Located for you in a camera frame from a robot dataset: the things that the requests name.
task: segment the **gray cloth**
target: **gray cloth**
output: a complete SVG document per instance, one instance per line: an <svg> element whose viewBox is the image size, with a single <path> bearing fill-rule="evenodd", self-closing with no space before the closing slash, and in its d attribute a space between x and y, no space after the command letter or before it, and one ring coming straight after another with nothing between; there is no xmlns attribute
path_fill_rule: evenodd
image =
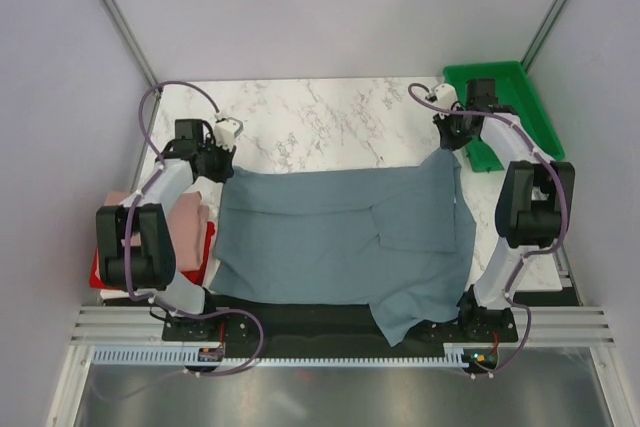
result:
<svg viewBox="0 0 640 427"><path fill-rule="evenodd" d="M391 345L457 316L475 222L460 165L256 174L222 192L212 289L266 303L369 304Z"/></svg>

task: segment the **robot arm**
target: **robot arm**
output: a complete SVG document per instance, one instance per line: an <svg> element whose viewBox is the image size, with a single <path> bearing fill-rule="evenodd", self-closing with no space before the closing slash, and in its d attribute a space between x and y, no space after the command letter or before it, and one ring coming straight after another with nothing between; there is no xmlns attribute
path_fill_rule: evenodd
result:
<svg viewBox="0 0 640 427"><path fill-rule="evenodd" d="M455 89L448 84L440 84L429 91L427 100L440 109L461 107ZM557 173L566 199L567 215L571 211L575 171L570 163L555 162L537 147L522 129L515 110L498 102L493 79L468 82L464 110L488 115L439 113L433 120L443 149L457 150L471 139L479 138L493 149L506 168L495 212L498 243L487 269L473 286L472 297L481 308L507 309L510 303L505 298L505 289L515 289L524 273L524 269L515 271L520 259L527 252L549 247L561 231L561 193L540 162L548 163Z"/></svg>
<svg viewBox="0 0 640 427"><path fill-rule="evenodd" d="M204 129L209 131L205 137ZM188 314L215 310L212 295L189 282L176 269L175 252L167 226L167 213L178 197L199 177L225 182L233 176L231 162L235 139L242 122L223 118L214 124L199 119L175 122L175 139L156 161L148 190L139 190L115 207L102 207L96 214L100 278L111 287L127 290L125 278L125 223L135 199L133 232L140 246L131 247L131 280L136 294L152 294L165 305ZM141 185L147 185L148 179Z"/></svg>

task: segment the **green tray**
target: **green tray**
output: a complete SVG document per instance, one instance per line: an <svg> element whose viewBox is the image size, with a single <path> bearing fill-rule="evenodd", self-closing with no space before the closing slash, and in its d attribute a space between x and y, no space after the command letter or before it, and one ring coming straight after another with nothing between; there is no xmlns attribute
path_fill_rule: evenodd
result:
<svg viewBox="0 0 640 427"><path fill-rule="evenodd" d="M477 78L496 79L496 94L501 104L509 104L518 112L522 126L538 146L556 160L564 159L564 150L551 126L551 121L527 73L520 62L450 65L444 68L445 82L455 87L458 99L467 100L467 81ZM467 144L469 162L474 172L503 170L493 150L478 139Z"/></svg>

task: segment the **gray wall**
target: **gray wall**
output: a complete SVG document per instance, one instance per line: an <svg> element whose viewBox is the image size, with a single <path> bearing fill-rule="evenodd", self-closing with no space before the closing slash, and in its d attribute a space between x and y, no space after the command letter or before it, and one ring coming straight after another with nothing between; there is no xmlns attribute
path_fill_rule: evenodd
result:
<svg viewBox="0 0 640 427"><path fill-rule="evenodd" d="M144 82L97 0L0 0L0 425L44 422Z"/></svg>
<svg viewBox="0 0 640 427"><path fill-rule="evenodd" d="M568 253L640 393L640 0L571 0L532 69L576 167Z"/></svg>
<svg viewBox="0 0 640 427"><path fill-rule="evenodd" d="M552 0L118 0L161 78L439 74L519 60Z"/></svg>

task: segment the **white marble surface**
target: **white marble surface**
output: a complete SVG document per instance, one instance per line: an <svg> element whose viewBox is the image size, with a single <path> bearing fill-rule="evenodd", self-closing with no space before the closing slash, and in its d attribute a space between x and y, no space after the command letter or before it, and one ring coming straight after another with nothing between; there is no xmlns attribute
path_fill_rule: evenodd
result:
<svg viewBox="0 0 640 427"><path fill-rule="evenodd" d="M244 122L234 164L264 173L311 172L418 165L438 148L432 112L407 94L414 81L435 78L315 79L198 82L220 109ZM162 95L152 139L162 148L173 137L177 118L214 122L214 111L198 92L168 86ZM504 174L474 173L466 158L462 188L477 223L469 284L482 275L497 241L493 214ZM151 171L148 149L142 178ZM200 190L217 218L221 186L199 179ZM212 259L207 277L212 278ZM519 290L560 290L551 256L530 261Z"/></svg>

